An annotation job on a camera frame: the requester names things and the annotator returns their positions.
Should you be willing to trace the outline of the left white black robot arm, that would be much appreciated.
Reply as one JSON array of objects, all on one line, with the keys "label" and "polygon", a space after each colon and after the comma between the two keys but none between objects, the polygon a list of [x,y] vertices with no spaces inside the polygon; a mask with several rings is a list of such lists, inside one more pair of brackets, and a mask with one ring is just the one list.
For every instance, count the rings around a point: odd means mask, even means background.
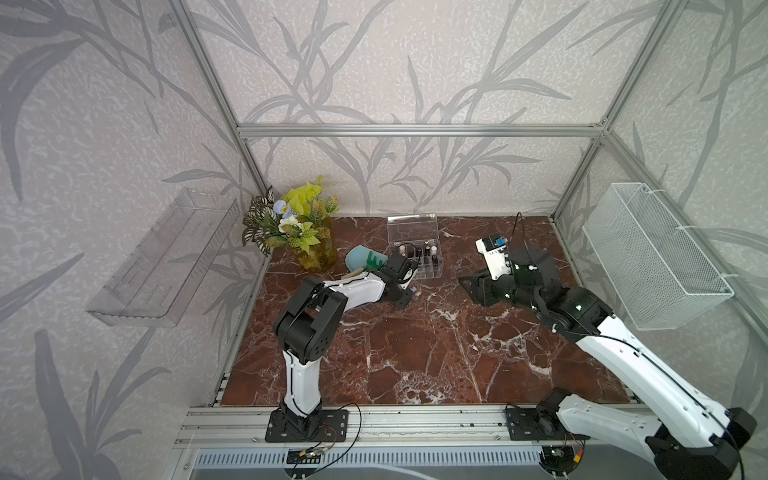
[{"label": "left white black robot arm", "polygon": [[368,304],[407,306],[420,261],[395,253],[382,263],[357,268],[339,280],[302,280],[274,324],[286,366],[286,393],[279,412],[293,427],[317,428],[322,411],[321,359],[329,350],[344,313]]}]

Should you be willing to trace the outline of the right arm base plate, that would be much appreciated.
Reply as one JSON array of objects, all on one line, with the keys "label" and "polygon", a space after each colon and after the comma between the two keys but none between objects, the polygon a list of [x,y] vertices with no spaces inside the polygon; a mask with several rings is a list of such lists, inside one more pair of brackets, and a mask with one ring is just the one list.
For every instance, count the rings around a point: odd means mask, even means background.
[{"label": "right arm base plate", "polygon": [[558,419],[560,404],[571,392],[554,388],[549,395],[534,407],[521,407],[508,403],[504,417],[512,441],[541,440],[588,440],[589,436],[575,434]]}]

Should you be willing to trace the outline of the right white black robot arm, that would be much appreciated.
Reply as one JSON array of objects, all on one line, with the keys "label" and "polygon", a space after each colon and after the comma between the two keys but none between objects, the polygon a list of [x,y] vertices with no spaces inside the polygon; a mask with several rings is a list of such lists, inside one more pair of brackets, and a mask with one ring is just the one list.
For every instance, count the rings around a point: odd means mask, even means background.
[{"label": "right white black robot arm", "polygon": [[749,412],[725,407],[697,390],[592,291],[563,285],[547,251],[511,249],[499,235],[478,240],[476,247],[485,268],[459,279],[473,303],[488,307],[507,302],[533,313],[542,325],[598,360],[650,410],[633,415],[556,388],[537,406],[541,426],[561,426],[610,443],[652,463],[667,479],[746,474],[741,450],[757,426]]}]

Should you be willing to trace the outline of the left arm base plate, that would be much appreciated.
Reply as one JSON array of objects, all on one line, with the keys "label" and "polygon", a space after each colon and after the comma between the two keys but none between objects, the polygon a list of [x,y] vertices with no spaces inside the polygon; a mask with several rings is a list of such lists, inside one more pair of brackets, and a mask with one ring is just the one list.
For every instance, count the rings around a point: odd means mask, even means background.
[{"label": "left arm base plate", "polygon": [[302,443],[345,441],[349,425],[347,409],[320,410],[308,417],[291,410],[271,412],[265,434],[267,443]]}]

